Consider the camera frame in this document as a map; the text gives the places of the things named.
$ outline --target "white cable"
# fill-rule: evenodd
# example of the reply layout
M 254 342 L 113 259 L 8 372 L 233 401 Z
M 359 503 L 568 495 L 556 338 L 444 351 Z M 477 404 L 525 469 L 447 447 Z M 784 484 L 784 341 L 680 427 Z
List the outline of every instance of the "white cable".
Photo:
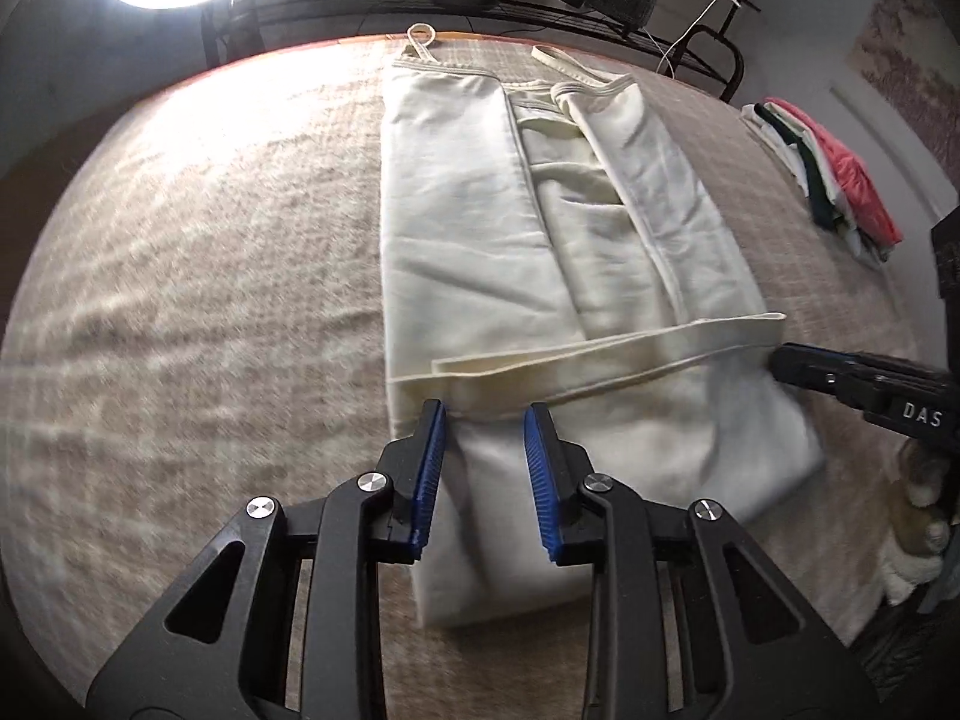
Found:
M 669 60 L 667 60 L 667 57 L 670 55 L 670 52 L 672 52 L 672 50 L 674 50 L 674 49 L 677 47 L 677 44 L 678 44 L 680 41 L 682 41 L 683 38 L 685 38 L 686 36 L 688 36 L 688 34 L 690 33 L 690 30 L 692 30 L 696 25 L 698 25 L 698 23 L 700 23 L 700 20 L 701 20 L 702 18 L 704 18 L 705 15 L 707 15 L 707 12 L 709 12 L 709 9 L 711 9 L 711 8 L 714 6 L 714 4 L 716 4 L 716 2 L 717 2 L 717 0 L 711 0 L 711 1 L 710 1 L 710 4 L 709 4 L 707 7 L 704 8 L 704 12 L 701 13 L 699 16 L 697 16 L 697 19 L 696 19 L 690 26 L 688 26 L 688 27 L 686 28 L 685 32 L 684 32 L 682 35 L 680 35 L 680 37 L 677 38 L 676 41 L 674 41 L 673 46 L 669 47 L 669 49 L 666 50 L 666 53 L 664 54 L 664 58 L 661 59 L 661 60 L 659 60 L 659 63 L 656 65 L 656 72 L 657 72 L 657 73 L 659 73 L 659 69 L 661 69 L 661 66 L 664 64 L 664 61 L 666 61 L 666 63 L 667 63 L 668 65 L 670 64 Z
M 647 28 L 645 28 L 645 26 L 641 29 L 643 31 L 643 34 L 646 35 L 648 38 L 650 38 L 650 42 L 653 43 L 654 46 L 656 46 L 656 50 L 658 50 L 661 53 L 661 56 L 664 57 L 664 59 L 661 60 L 661 64 L 666 62 L 666 66 L 670 68 L 671 79 L 675 79 L 677 77 L 677 74 L 674 73 L 673 65 L 671 65 L 670 60 L 666 58 L 666 54 L 664 53 L 664 50 L 659 46 L 659 42 L 654 39 L 654 36 L 647 31 Z

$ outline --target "dark green cloth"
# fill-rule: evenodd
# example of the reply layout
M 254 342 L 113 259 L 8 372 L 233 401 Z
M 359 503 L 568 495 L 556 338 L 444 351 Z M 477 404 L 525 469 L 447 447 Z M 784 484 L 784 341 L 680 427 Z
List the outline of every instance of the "dark green cloth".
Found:
M 754 105 L 754 112 L 760 119 L 770 124 L 770 127 L 776 129 L 776 133 L 787 146 L 797 147 L 800 160 L 803 160 L 803 169 L 806 171 L 806 187 L 808 188 L 810 215 L 813 217 L 813 223 L 824 230 L 829 230 L 829 232 L 836 232 L 837 221 L 841 220 L 843 215 L 837 211 L 827 197 L 827 188 L 824 186 L 823 177 L 820 175 L 820 168 L 809 146 L 800 139 L 797 133 L 784 122 L 781 122 L 776 114 L 763 105 Z

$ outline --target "beige tablecloth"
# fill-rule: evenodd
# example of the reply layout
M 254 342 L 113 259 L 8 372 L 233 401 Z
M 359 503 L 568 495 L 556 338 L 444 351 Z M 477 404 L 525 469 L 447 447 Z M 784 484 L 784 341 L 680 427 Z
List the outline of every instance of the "beige tablecloth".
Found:
M 142 103 L 43 233 L 0 358 L 2 555 L 28 637 L 78 697 L 248 498 L 323 495 L 387 440 L 380 71 L 399 48 L 265 55 Z M 504 80 L 560 80 L 528 46 L 436 51 Z M 887 282 L 810 223 L 737 112 L 633 72 L 789 338 L 909 356 Z M 880 598 L 881 467 L 898 442 L 824 397 L 805 403 L 826 469 L 752 531 L 849 640 Z M 405 569 L 381 584 L 392 718 L 578 716 L 586 604 L 424 632 Z

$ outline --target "silver screw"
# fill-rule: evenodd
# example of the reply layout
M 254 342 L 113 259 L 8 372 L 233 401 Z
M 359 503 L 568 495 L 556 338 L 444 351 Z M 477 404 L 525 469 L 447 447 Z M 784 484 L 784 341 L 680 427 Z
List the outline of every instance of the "silver screw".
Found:
M 363 490 L 364 493 L 376 493 L 378 490 L 385 488 L 386 485 L 387 477 L 376 471 L 365 473 L 357 479 L 357 487 Z
M 261 495 L 260 498 L 253 498 L 253 500 L 247 504 L 247 514 L 253 517 L 253 519 L 263 519 L 264 517 L 270 517 L 276 507 L 277 504 L 274 503 L 272 498 Z
M 710 522 L 714 522 L 714 520 L 723 517 L 723 507 L 716 501 L 704 498 L 693 505 L 693 514 L 696 514 L 700 519 L 709 519 Z
M 591 493 L 609 493 L 613 489 L 613 479 L 604 473 L 589 473 L 584 477 L 584 487 Z

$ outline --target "pink garment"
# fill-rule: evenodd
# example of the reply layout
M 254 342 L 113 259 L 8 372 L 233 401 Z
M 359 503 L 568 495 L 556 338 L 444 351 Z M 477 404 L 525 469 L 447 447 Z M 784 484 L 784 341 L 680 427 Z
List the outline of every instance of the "pink garment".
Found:
M 814 122 L 796 105 L 779 98 L 766 98 L 765 103 L 779 105 L 810 128 L 833 168 L 837 183 L 847 196 L 857 226 L 866 235 L 883 248 L 892 248 L 904 240 L 904 234 L 887 213 L 877 187 L 867 174 L 867 166 L 860 157 L 835 138 L 827 127 Z

